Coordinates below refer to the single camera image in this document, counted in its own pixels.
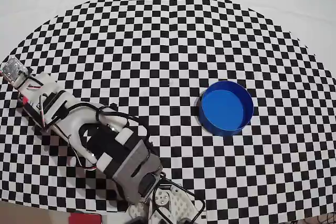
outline black and white checkered pattern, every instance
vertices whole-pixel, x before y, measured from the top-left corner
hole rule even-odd
[[[209,223],[279,223],[335,209],[336,81],[291,33],[251,9],[228,0],[87,2],[11,55],[83,101],[114,102],[147,121],[167,177],[206,199]],[[199,125],[196,106],[223,79],[246,87],[255,105],[251,123],[224,139]],[[71,150],[35,130],[16,98],[3,81],[2,200],[124,209],[104,175],[67,166]]]

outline blue bowl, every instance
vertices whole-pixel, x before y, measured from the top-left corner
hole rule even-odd
[[[253,101],[241,85],[219,81],[204,92],[199,120],[203,127],[217,136],[232,136],[240,132],[252,118]]]

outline robotic arm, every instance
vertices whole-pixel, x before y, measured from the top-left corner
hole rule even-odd
[[[113,106],[81,102],[50,75],[33,77],[16,57],[9,57],[0,73],[19,91],[24,110],[38,126],[55,131],[76,156],[79,153],[92,164],[88,168],[97,168],[113,179],[125,200],[132,204],[147,200],[160,180],[162,165],[151,151],[149,132],[143,140],[128,127],[128,120],[142,124],[138,118],[118,112]],[[97,130],[82,144],[85,125]]]
[[[19,91],[24,110],[43,130],[52,129],[73,149],[85,169],[98,169],[115,181],[119,195],[134,205],[150,204],[150,224],[192,224],[205,208],[198,211],[187,194],[195,195],[165,178],[162,164],[149,143],[149,128],[139,118],[117,111],[117,106],[81,102],[62,89],[50,75],[31,75],[16,57],[10,56],[0,74]],[[141,139],[129,128],[133,120],[146,128]],[[81,141],[87,127],[95,128],[88,141]],[[92,166],[83,166],[78,154]]]

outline checkerboard mat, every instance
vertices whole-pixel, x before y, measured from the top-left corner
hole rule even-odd
[[[168,178],[206,199],[209,223],[279,223],[334,211],[336,81],[292,34],[228,0],[97,0],[44,23],[11,53],[83,101],[150,125]],[[222,138],[197,120],[218,80],[245,87],[254,116]],[[117,211],[113,183],[67,165],[17,91],[0,86],[2,200],[62,211]],[[145,129],[135,127],[139,135]]]

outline red object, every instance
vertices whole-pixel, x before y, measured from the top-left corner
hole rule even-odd
[[[28,99],[26,97],[22,98],[22,104],[25,105],[28,102]]]
[[[99,214],[74,212],[69,217],[69,224],[102,224],[102,217]]]

